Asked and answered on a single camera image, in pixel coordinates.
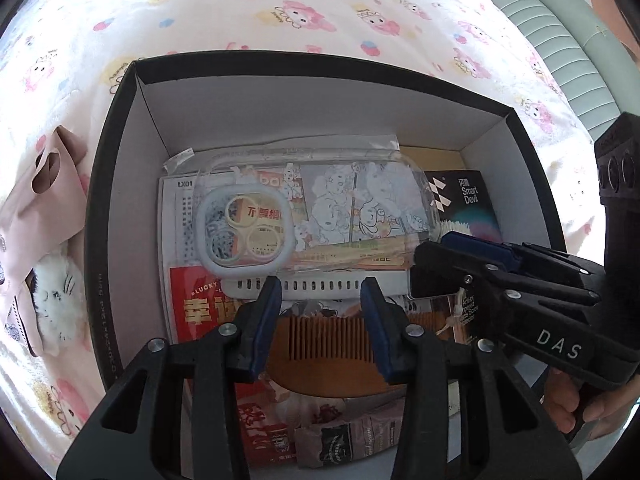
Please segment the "right hand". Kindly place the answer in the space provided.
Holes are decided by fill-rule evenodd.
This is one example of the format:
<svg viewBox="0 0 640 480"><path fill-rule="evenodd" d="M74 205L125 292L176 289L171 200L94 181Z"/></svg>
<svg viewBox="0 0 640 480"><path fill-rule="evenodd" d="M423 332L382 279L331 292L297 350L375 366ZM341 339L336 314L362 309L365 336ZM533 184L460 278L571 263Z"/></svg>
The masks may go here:
<svg viewBox="0 0 640 480"><path fill-rule="evenodd" d="M589 439L596 440L620 428L638 399L638 375L622 388L602 393L595 398L582 413L584 422L597 423L590 432ZM575 427L574 413L579 401L579 390L573 378L551 367L544 384L542 405L563 434L569 434Z"/></svg>

